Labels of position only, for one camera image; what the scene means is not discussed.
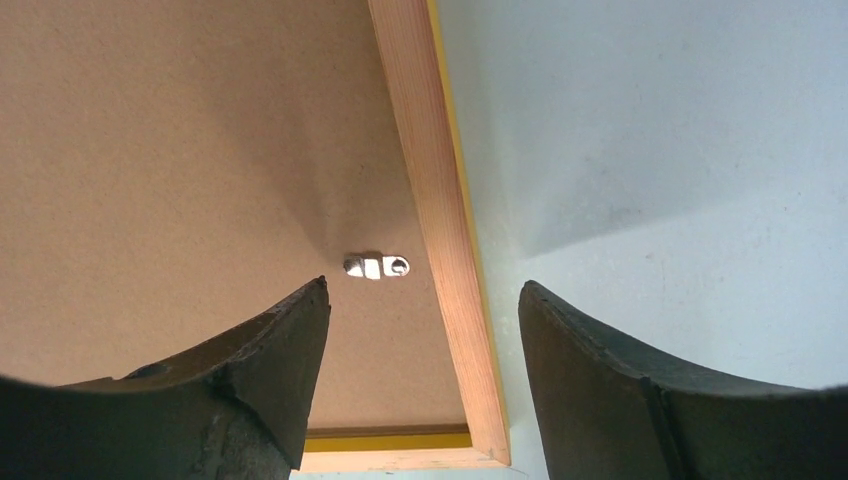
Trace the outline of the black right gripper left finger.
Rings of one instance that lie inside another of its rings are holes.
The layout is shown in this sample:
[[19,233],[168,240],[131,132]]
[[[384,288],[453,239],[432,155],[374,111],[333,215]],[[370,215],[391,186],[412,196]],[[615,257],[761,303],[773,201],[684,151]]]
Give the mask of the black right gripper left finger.
[[1,381],[5,479],[286,479],[301,467],[327,281],[131,374]]

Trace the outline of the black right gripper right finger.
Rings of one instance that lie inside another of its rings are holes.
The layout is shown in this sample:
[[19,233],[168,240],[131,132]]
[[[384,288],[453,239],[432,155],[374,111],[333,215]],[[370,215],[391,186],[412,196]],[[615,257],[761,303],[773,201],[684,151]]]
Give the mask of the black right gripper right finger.
[[681,359],[529,281],[520,334],[552,479],[843,479],[847,390]]

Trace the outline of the yellow wooden picture frame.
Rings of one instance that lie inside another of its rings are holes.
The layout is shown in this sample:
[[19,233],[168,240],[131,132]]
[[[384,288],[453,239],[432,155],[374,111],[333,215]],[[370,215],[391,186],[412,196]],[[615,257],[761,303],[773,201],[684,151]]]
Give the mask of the yellow wooden picture frame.
[[[432,1],[303,1],[321,138],[303,217],[333,320],[306,474],[499,469],[509,420]],[[349,255],[405,257],[348,276]]]

